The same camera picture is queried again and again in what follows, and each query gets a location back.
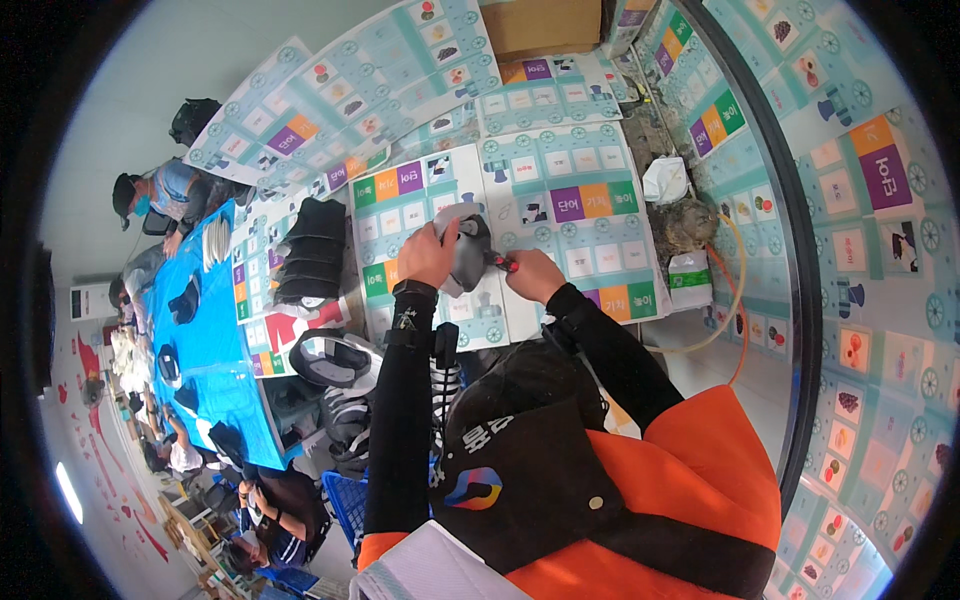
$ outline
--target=blue crate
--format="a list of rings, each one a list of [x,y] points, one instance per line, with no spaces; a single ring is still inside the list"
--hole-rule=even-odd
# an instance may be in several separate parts
[[[333,514],[347,536],[350,549],[355,549],[357,537],[363,535],[364,504],[367,502],[367,480],[344,477],[335,470],[324,471],[320,477],[326,495],[333,505]]]

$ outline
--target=white bag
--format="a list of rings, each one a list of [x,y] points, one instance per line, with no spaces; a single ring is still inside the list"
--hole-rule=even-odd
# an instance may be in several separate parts
[[[686,194],[689,185],[681,156],[657,158],[643,174],[643,200],[654,204],[674,203]]]
[[[673,309],[700,308],[713,302],[713,284],[707,251],[698,250],[679,254],[670,259],[670,299]]]

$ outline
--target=black arm sleeve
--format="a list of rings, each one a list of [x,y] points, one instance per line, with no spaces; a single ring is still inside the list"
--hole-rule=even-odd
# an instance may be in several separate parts
[[[196,179],[190,183],[190,188],[186,195],[188,201],[186,208],[186,214],[183,215],[183,218],[180,219],[180,223],[177,225],[177,231],[179,231],[183,237],[186,237],[186,234],[190,231],[193,231],[200,221],[204,219],[204,213],[206,213],[206,201],[210,198],[210,182],[204,179]]]
[[[554,293],[546,310],[558,320],[578,312],[578,326],[564,329],[572,331],[600,383],[640,431],[646,430],[660,413],[684,400],[643,344],[572,283]]]
[[[436,298],[400,295],[394,327],[406,312],[417,331],[429,331],[435,308]],[[410,533],[429,517],[430,411],[429,350],[387,346],[371,423],[365,534]]]

